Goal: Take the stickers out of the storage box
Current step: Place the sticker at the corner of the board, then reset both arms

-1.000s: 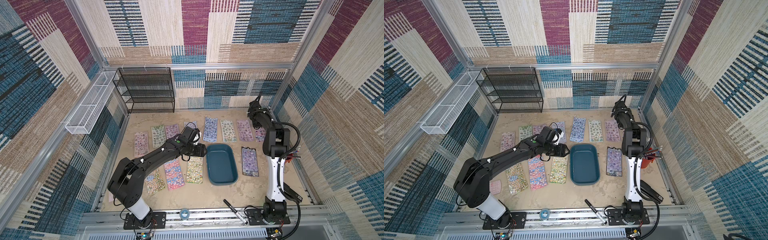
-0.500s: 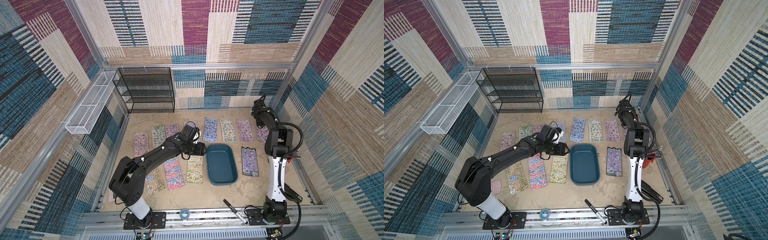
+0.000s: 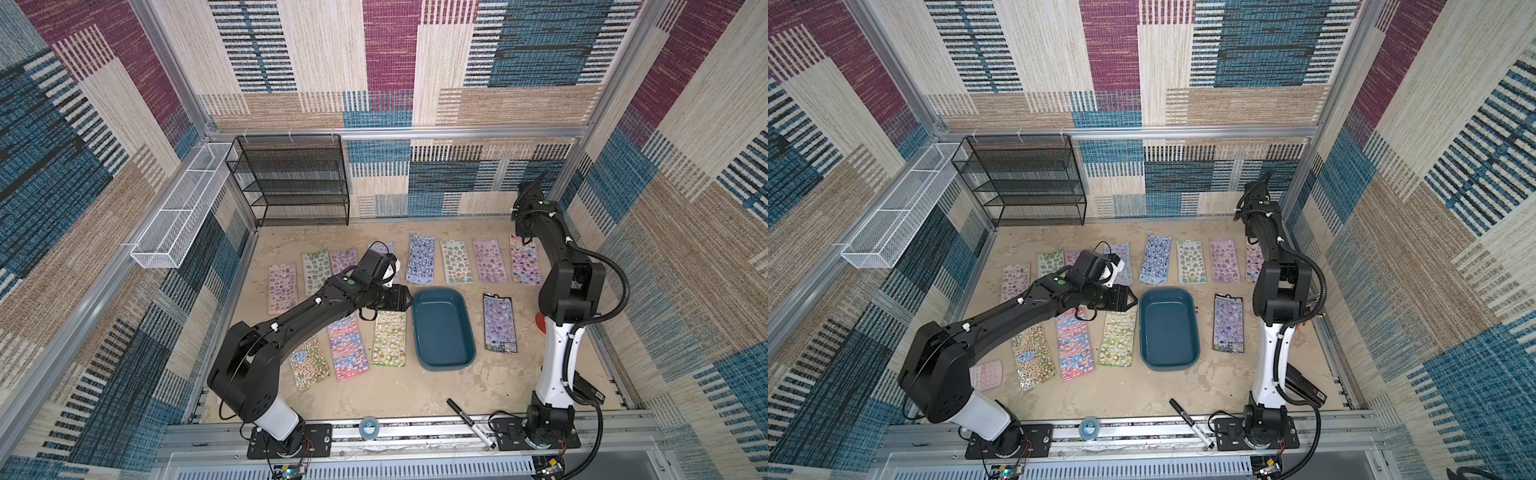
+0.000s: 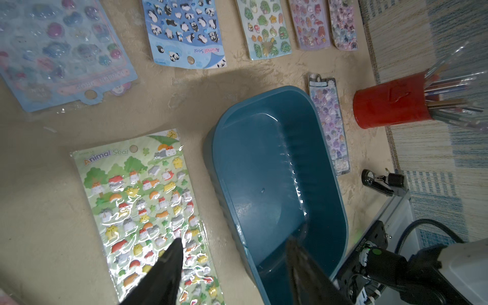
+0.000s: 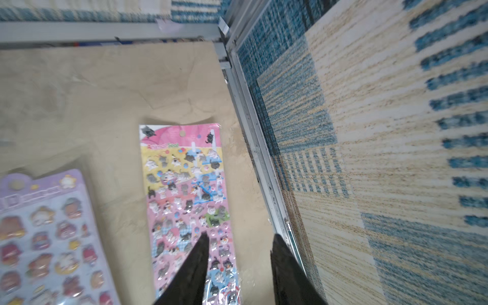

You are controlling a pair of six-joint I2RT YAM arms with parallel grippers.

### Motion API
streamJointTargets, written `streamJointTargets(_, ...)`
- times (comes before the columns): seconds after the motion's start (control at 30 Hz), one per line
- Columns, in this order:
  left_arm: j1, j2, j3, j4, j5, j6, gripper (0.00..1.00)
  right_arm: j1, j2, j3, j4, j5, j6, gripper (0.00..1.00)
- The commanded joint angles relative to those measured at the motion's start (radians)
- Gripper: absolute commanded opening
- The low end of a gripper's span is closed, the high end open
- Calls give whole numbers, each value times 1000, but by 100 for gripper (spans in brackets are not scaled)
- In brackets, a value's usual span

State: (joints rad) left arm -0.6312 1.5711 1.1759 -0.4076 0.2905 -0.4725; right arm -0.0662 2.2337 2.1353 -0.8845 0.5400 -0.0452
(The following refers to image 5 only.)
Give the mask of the lilac character sticker sheet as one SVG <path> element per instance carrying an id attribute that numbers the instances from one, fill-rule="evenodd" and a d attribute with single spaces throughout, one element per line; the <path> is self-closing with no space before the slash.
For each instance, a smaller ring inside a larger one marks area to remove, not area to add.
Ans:
<path id="1" fill-rule="evenodd" d="M 79 170 L 1 179 L 1 303 L 119 304 Z"/>

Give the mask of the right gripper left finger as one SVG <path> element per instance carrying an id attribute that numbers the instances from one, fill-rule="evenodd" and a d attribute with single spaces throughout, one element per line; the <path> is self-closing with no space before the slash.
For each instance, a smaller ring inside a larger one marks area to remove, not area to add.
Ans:
<path id="1" fill-rule="evenodd" d="M 203 232 L 173 281 L 154 305 L 202 305 L 207 278 L 209 237 Z"/>

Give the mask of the pink cat sticker sheet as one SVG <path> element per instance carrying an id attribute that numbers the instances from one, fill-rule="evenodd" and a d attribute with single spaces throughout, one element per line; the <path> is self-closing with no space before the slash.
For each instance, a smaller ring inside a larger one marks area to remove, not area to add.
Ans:
<path id="1" fill-rule="evenodd" d="M 203 303 L 240 304 L 220 125 L 141 125 L 139 132 L 157 295 L 207 233 Z"/>

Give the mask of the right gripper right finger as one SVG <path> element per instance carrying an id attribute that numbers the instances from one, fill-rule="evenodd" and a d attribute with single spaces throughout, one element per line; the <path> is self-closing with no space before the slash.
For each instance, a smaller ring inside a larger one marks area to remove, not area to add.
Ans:
<path id="1" fill-rule="evenodd" d="M 275 304 L 327 305 L 279 234 L 273 237 L 270 257 Z"/>

